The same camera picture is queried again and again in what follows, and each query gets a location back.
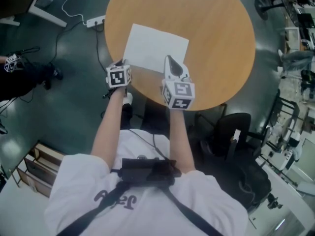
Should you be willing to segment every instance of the power strip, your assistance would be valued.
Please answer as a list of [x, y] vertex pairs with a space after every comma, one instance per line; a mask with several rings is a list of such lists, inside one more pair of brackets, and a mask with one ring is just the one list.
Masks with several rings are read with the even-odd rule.
[[100, 16], [100, 17], [97, 17], [97, 18], [89, 19], [89, 20], [87, 20], [87, 28], [94, 27], [95, 26], [95, 22], [96, 22], [97, 26], [101, 25], [101, 24], [103, 24], [103, 20], [105, 20], [105, 16]]

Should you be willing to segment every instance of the round wooden table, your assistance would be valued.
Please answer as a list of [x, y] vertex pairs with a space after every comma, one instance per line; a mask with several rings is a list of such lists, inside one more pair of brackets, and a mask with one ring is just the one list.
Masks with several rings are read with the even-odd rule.
[[[113, 60], [125, 51], [132, 24], [189, 40], [184, 63], [195, 83], [190, 110], [209, 109], [229, 100], [249, 77], [255, 57], [251, 20], [240, 0], [110, 0], [105, 37]], [[132, 85], [164, 104], [163, 75], [132, 68]]]

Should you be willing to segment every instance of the black cable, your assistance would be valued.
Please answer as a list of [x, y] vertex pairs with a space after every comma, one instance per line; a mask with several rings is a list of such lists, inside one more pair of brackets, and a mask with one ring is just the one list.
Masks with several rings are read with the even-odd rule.
[[104, 110], [102, 113], [100, 113], [100, 117], [101, 117], [101, 119], [103, 119], [103, 118], [104, 118], [104, 114], [105, 114], [105, 112], [106, 112], [106, 110]]
[[3, 113], [3, 111], [6, 110], [6, 109], [8, 108], [8, 106], [10, 106], [11, 103], [12, 103], [13, 101], [15, 101], [17, 98], [18, 98], [18, 97], [15, 97], [13, 100], [11, 100], [11, 102], [9, 103], [9, 105], [7, 105], [4, 109], [1, 110], [0, 115], [1, 115], [1, 114]]
[[95, 30], [96, 32], [96, 53], [97, 53], [97, 60], [98, 60], [98, 63], [100, 64], [100, 66], [102, 67], [103, 71], [105, 72], [106, 76], [107, 76], [107, 71], [106, 69], [104, 68], [103, 64], [101, 63], [101, 61], [99, 60], [99, 53], [98, 53], [98, 32], [102, 32], [104, 31], [104, 25], [103, 25], [103, 29], [101, 31], [98, 31], [97, 30], [97, 25], [95, 25]]
[[8, 104], [10, 100], [8, 100], [6, 103], [4, 103], [0, 108], [4, 107], [6, 104]]
[[7, 135], [8, 134], [8, 131], [7, 131], [7, 129], [5, 128], [5, 126], [3, 126], [3, 124], [2, 124], [2, 121], [0, 120], [0, 127], [2, 128], [2, 135]]
[[92, 29], [95, 30], [96, 32], [103, 32], [105, 29], [105, 25], [103, 24], [103, 29], [101, 29], [101, 30], [97, 29], [97, 25], [95, 25], [95, 29], [94, 28], [92, 28]]
[[23, 54], [28, 54], [28, 53], [37, 53], [40, 51], [40, 47], [39, 46], [34, 46], [32, 48], [28, 48], [28, 49], [23, 49], [23, 50], [19, 50], [19, 51], [15, 51], [15, 52], [11, 52], [6, 54], [5, 56], [12, 56], [13, 54], [17, 54], [17, 55], [23, 55]]
[[56, 45], [55, 45], [55, 55], [54, 55], [54, 57], [52, 58], [52, 60], [51, 60], [50, 62], [48, 62], [48, 63], [53, 62], [53, 61], [56, 59], [56, 57], [57, 57], [57, 46], [58, 46], [58, 41], [59, 41], [59, 39], [60, 39], [60, 36], [63, 35], [63, 34], [65, 34], [65, 33], [67, 33], [67, 32], [69, 32], [69, 31], [71, 31], [71, 30], [73, 30], [77, 25], [79, 25], [79, 24], [81, 24], [81, 23], [82, 23], [82, 21], [80, 21], [80, 22], [74, 24], [74, 25], [73, 25], [70, 29], [68, 29], [68, 30], [65, 30], [65, 29], [64, 29], [62, 32], [60, 32], [60, 33], [57, 35], [57, 37], [56, 37]]
[[31, 99], [30, 99], [29, 101], [24, 100], [24, 99], [22, 99], [21, 97], [19, 97], [19, 98], [20, 98], [21, 101], [24, 101], [24, 102], [26, 102], [26, 103], [30, 103], [30, 102], [33, 100], [33, 98], [34, 98], [34, 89], [32, 89]]
[[158, 149], [158, 147], [156, 146], [156, 142], [155, 142], [155, 139], [154, 139], [154, 135], [153, 135], [153, 144], [150, 144], [149, 142], [147, 142], [145, 139], [143, 139], [140, 135], [138, 135], [136, 132], [132, 131], [132, 130], [129, 130], [130, 132], [134, 133], [136, 136], [138, 136], [140, 139], [142, 139], [143, 141], [145, 141], [148, 145], [152, 146], [156, 152], [161, 156], [163, 157], [165, 160], [169, 160], [166, 156], [163, 155], [163, 153]]

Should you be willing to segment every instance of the gray floor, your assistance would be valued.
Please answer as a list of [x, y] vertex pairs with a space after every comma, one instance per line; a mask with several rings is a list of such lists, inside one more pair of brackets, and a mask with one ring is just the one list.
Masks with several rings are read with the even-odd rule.
[[[61, 10], [65, 0], [54, 0], [48, 12], [68, 22], [68, 27], [79, 21], [69, 18]], [[70, 0], [65, 9], [70, 14], [82, 13], [85, 20], [104, 15], [110, 0]], [[277, 49], [283, 45], [284, 16], [281, 9], [270, 11], [263, 21], [255, 11], [254, 0], [241, 0], [254, 27], [256, 57], [250, 78], [244, 87], [228, 101], [228, 113], [247, 112], [252, 115], [252, 130], [259, 131], [265, 122], [279, 78]], [[28, 55], [29, 59], [46, 63], [54, 56], [55, 39], [62, 30], [31, 14], [17, 17], [20, 27], [0, 25], [0, 52], [40, 46], [41, 51]], [[111, 62], [104, 33], [99, 33], [100, 58], [104, 65]], [[106, 109], [107, 99], [104, 73], [97, 61], [96, 35], [83, 25], [66, 33], [58, 44], [55, 65], [64, 73], [63, 81], [53, 81], [52, 89], [42, 86], [34, 90], [34, 100], [25, 103], [17, 99], [7, 109], [7, 118], [0, 117], [9, 134], [0, 137], [0, 162], [4, 169], [13, 169], [37, 140], [68, 154], [90, 153], [100, 124], [100, 113]], [[134, 92], [134, 108], [143, 113], [145, 99]], [[31, 93], [24, 96], [30, 99]], [[212, 120], [220, 115], [220, 108], [205, 111]], [[186, 113], [187, 123], [193, 113]]]

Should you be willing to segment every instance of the white t-shirt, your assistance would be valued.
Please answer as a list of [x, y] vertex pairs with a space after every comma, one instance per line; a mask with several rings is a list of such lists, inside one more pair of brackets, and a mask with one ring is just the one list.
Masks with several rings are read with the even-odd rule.
[[[133, 130], [150, 144], [153, 136]], [[155, 135], [156, 146], [169, 156], [169, 140]], [[122, 158], [162, 157], [147, 143], [128, 130], [120, 132], [113, 169], [120, 169]], [[110, 173], [101, 158], [91, 155], [65, 156], [52, 188], [45, 219], [51, 235], [56, 235], [77, 218], [98, 207], [120, 179]], [[170, 191], [224, 236], [243, 236], [248, 222], [244, 207], [221, 190], [213, 176], [191, 171], [176, 178]], [[155, 187], [132, 187], [112, 207], [102, 211], [82, 236], [204, 236]]]

